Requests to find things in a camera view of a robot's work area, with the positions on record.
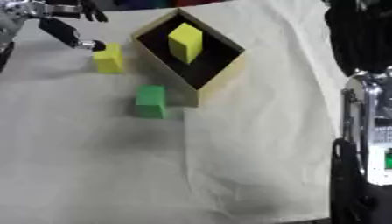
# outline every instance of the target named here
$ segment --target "cardboard box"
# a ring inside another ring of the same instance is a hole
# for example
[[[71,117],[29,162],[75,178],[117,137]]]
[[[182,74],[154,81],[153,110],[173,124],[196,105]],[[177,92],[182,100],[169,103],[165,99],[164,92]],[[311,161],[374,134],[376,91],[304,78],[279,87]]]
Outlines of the cardboard box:
[[[203,52],[187,65],[169,51],[168,36],[182,23],[203,31]],[[132,35],[140,54],[180,90],[186,106],[199,106],[228,80],[240,73],[244,49],[184,10],[176,9]]]

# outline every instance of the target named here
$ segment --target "tabletop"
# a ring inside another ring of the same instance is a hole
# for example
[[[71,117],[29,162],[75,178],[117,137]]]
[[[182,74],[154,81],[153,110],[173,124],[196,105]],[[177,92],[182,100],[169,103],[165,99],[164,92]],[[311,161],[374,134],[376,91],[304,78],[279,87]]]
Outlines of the tabletop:
[[[0,75],[0,221],[18,224],[271,223],[328,216],[329,159],[345,78],[318,1],[186,8],[246,49],[246,66],[203,107],[168,87],[169,116],[138,118],[158,83],[130,35],[171,9],[64,19],[122,45],[126,72],[95,71],[30,21]]]

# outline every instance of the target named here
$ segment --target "green block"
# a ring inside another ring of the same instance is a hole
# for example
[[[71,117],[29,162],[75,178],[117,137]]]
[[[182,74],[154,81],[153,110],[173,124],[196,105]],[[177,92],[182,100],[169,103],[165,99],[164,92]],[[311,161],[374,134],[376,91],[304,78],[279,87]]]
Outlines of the green block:
[[[385,169],[392,169],[392,151],[385,153]]]
[[[142,86],[137,91],[136,112],[145,118],[165,118],[165,88]]]

